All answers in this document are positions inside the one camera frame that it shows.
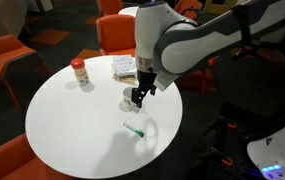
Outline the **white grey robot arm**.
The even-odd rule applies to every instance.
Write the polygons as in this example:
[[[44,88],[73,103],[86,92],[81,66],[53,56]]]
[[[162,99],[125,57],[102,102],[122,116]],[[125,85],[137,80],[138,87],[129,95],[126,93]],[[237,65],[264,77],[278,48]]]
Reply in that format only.
[[[285,0],[247,0],[199,25],[166,2],[141,5],[136,12],[136,67],[139,85],[132,101],[164,91],[178,77],[233,48],[268,47],[261,39],[285,27]]]

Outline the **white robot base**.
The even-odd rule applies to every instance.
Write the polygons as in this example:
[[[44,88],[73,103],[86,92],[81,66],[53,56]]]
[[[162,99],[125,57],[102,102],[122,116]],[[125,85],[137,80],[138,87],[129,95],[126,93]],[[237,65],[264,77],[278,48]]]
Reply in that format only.
[[[267,180],[285,180],[285,127],[247,145],[253,164]]]

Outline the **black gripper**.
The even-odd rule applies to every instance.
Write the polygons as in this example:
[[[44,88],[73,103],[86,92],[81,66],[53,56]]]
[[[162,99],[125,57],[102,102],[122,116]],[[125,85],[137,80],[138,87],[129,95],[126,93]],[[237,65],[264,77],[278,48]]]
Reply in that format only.
[[[139,81],[139,85],[138,88],[132,89],[131,101],[135,103],[138,108],[141,108],[145,93],[150,92],[151,95],[155,95],[156,86],[154,85],[154,81],[156,78],[156,74],[146,73],[138,70],[137,78]]]

